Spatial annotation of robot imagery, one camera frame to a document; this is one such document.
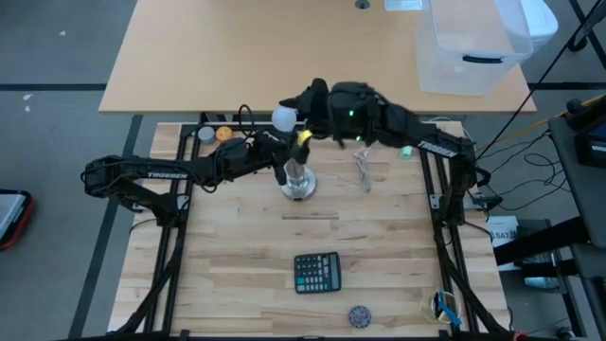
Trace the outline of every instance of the floor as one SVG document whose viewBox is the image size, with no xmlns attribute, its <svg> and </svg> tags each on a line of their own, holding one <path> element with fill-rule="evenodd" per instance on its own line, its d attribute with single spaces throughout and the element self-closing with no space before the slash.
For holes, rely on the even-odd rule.
<svg viewBox="0 0 606 341">
<path fill-rule="evenodd" d="M 585 12 L 593 2 L 580 1 Z M 524 64 L 528 81 L 538 80 L 579 24 L 567 1 L 548 3 L 560 21 L 560 32 Z M 0 0 L 0 28 L 4 33 L 0 34 L 0 83 L 105 83 L 134 4 L 135 0 Z M 596 28 L 596 33 L 604 38 L 604 24 Z M 604 79 L 606 70 L 591 48 L 577 54 L 566 52 L 547 78 Z M 590 99 L 602 93 L 540 91 L 534 96 L 538 114 L 519 117 L 509 131 L 556 115 L 569 99 Z M 79 174 L 84 164 L 96 157 L 122 153 L 131 124 L 129 116 L 99 115 L 101 96 L 100 92 L 0 92 L 0 145 L 5 146 L 0 150 L 4 161 L 0 163 L 0 188 L 28 190 L 37 199 L 36 213 L 25 236 L 16 247 L 0 254 L 0 341 L 67 336 L 107 206 L 106 201 L 83 193 Z M 192 119 L 181 115 L 145 117 L 134 153 L 149 152 L 156 122 Z M 507 119 L 466 117 L 464 125 L 478 146 L 483 146 Z M 543 130 L 512 139 L 494 151 L 529 140 Z M 528 153 L 557 160 L 548 139 L 538 142 Z M 481 166 L 493 170 L 509 156 L 509 152 L 499 153 L 483 159 Z M 520 155 L 495 173 L 492 187 L 498 192 L 509 190 L 529 174 L 546 178 L 550 170 L 532 167 Z M 552 188 L 540 183 L 527 185 L 506 195 L 503 206 L 522 206 Z M 492 214 L 549 218 L 557 223 L 575 216 L 573 207 L 571 195 L 560 190 L 514 212 L 496 208 Z M 84 335 L 100 335 L 106 330 L 132 219 L 133 215 L 123 209 L 116 215 Z M 514 312 L 513 326 L 539 330 L 533 335 L 554 335 L 554 322 L 566 316 L 560 296 L 525 287 L 515 273 L 503 274 L 502 280 Z M 595 335 L 592 328 L 589 323 L 589 332 Z"/>
</svg>

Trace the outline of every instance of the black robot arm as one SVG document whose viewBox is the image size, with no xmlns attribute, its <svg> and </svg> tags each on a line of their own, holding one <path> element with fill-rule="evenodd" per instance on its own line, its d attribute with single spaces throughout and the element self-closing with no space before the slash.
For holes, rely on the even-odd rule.
<svg viewBox="0 0 606 341">
<path fill-rule="evenodd" d="M 448 159 L 451 183 L 440 199 L 442 221 L 462 224 L 463 198 L 478 184 L 476 174 L 483 175 L 480 186 L 490 180 L 488 172 L 476 167 L 473 143 L 468 138 L 420 122 L 417 115 L 390 103 L 365 83 L 338 82 L 329 91 L 324 80 L 316 79 L 301 95 L 280 104 L 296 109 L 313 137 L 332 136 L 342 147 L 348 139 L 364 141 L 367 146 L 379 141 L 393 148 L 415 146 Z"/>
<path fill-rule="evenodd" d="M 158 225 L 175 227 L 184 223 L 177 198 L 144 188 L 136 180 L 189 180 L 213 192 L 222 181 L 274 168 L 277 182 L 284 185 L 283 166 L 290 158 L 288 145 L 288 141 L 254 133 L 252 143 L 244 138 L 232 138 L 210 155 L 191 161 L 106 156 L 86 165 L 81 180 L 87 194 L 97 198 L 115 197 L 129 210 L 135 210 L 135 206 L 146 207 Z"/>
</svg>

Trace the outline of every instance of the white ball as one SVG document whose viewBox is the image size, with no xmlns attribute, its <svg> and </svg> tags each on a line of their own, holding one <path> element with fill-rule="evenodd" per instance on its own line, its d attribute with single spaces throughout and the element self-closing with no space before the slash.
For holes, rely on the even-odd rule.
<svg viewBox="0 0 606 341">
<path fill-rule="evenodd" d="M 282 133 L 290 133 L 296 125 L 296 110 L 279 106 L 272 114 L 272 124 Z"/>
</svg>

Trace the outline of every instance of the calculator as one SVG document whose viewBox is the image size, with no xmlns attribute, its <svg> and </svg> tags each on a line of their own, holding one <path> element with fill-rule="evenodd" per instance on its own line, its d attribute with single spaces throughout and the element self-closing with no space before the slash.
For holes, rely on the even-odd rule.
<svg viewBox="0 0 606 341">
<path fill-rule="evenodd" d="M 321 294 L 341 290 L 339 254 L 294 257 L 294 290 L 298 294 Z"/>
</svg>

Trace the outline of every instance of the wooden tabletop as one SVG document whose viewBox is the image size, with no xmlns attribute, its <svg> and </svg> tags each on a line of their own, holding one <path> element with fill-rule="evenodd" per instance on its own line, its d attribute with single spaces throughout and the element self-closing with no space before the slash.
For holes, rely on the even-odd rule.
<svg viewBox="0 0 606 341">
<path fill-rule="evenodd" d="M 528 94 L 519 66 L 484 97 L 419 88 L 417 11 L 356 9 L 353 0 L 137 2 L 102 113 L 257 113 L 313 78 L 365 81 L 422 114 L 511 114 Z M 536 111 L 532 100 L 525 113 Z"/>
<path fill-rule="evenodd" d="M 459 123 L 439 124 L 462 133 Z M 160 123 L 151 157 L 174 158 L 180 128 Z M 329 141 L 312 142 L 309 165 L 318 189 L 307 202 L 288 201 L 271 170 L 221 184 L 214 194 L 194 189 L 173 333 L 437 336 L 447 328 L 419 311 L 421 297 L 441 287 L 441 277 L 418 154 L 402 160 L 397 150 L 373 147 L 372 190 L 364 194 L 355 146 L 350 147 L 341 151 Z M 169 191 L 168 181 L 147 180 L 145 186 Z M 485 226 L 481 213 L 466 216 Z M 149 212 L 137 214 L 134 222 L 149 218 Z M 154 223 L 133 231 L 109 330 L 123 324 L 148 292 L 160 233 Z M 506 326 L 507 303 L 490 240 L 468 226 L 460 234 L 472 288 Z M 329 251 L 341 255 L 343 290 L 296 294 L 294 256 Z M 349 325 L 355 305 L 372 312 L 369 328 Z M 157 328 L 163 312 L 164 303 Z"/>
</svg>

